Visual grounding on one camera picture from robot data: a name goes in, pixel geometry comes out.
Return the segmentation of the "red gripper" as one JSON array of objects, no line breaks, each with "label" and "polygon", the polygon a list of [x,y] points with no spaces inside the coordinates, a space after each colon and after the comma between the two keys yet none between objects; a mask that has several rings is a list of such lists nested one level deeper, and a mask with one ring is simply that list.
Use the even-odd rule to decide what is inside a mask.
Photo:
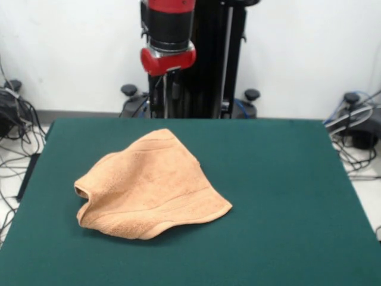
[{"label": "red gripper", "polygon": [[160,52],[150,45],[140,51],[140,61],[143,69],[150,77],[150,107],[156,108],[160,101],[160,92],[163,87],[163,75],[172,72],[171,97],[180,97],[180,70],[188,69],[196,61],[196,49],[192,42],[188,48],[180,52]]}]

